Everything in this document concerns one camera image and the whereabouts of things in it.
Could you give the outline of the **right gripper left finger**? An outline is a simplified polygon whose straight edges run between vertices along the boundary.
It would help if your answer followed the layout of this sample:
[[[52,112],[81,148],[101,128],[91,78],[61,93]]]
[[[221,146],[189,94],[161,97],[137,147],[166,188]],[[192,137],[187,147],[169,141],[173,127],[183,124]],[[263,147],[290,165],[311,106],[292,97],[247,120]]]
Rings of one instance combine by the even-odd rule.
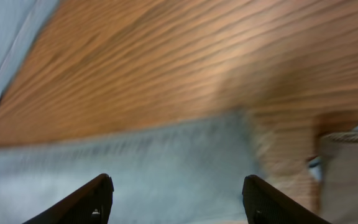
[[[24,224],[108,224],[114,186],[100,174]]]

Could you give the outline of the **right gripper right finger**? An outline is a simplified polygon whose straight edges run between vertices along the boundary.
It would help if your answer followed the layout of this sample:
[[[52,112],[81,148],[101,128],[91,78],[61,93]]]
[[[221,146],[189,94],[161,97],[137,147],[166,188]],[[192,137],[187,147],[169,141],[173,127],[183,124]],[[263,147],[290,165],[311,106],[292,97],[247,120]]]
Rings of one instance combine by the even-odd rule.
[[[256,175],[248,175],[242,188],[249,224],[330,224]]]

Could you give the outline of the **light blue denim jeans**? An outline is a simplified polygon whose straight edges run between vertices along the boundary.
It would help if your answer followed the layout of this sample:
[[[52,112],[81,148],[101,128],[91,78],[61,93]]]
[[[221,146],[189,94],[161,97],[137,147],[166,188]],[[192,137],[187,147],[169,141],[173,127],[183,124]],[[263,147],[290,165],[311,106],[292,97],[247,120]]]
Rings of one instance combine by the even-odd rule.
[[[106,179],[76,221],[243,219],[258,171],[237,112],[219,114],[264,1],[0,1],[0,223]]]

